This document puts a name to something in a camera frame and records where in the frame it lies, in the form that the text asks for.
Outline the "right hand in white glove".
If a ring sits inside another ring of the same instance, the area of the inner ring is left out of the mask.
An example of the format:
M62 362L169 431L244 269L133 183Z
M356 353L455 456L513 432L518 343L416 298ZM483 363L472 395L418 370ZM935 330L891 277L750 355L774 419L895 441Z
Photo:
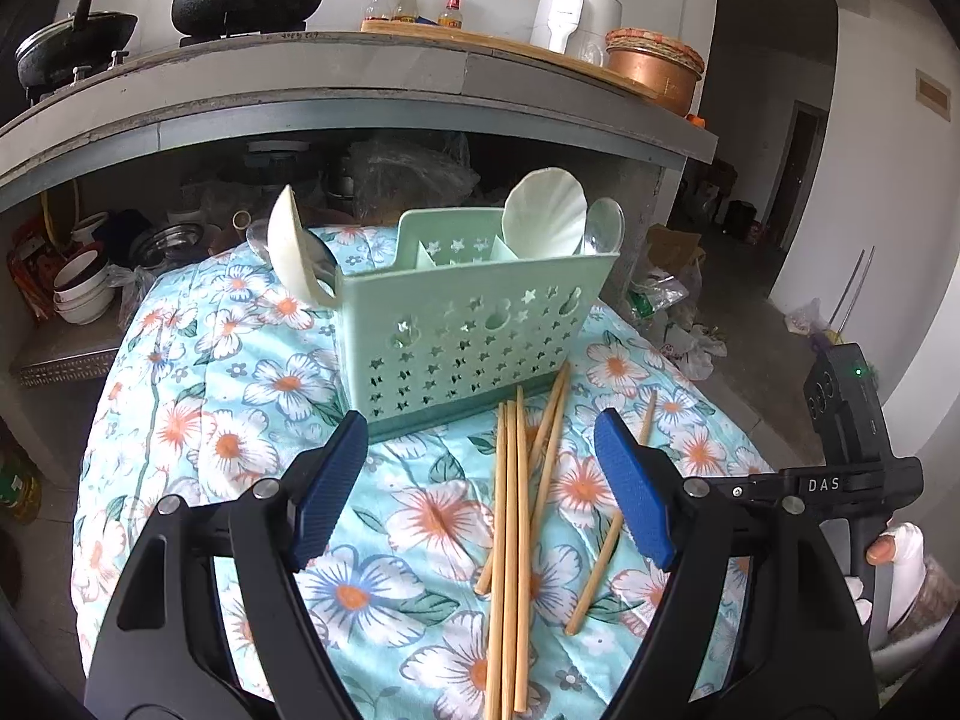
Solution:
M892 525L867 548L866 559L871 566L892 569L887 610L887 631L892 632L908 616L926 582L921 528L910 522Z

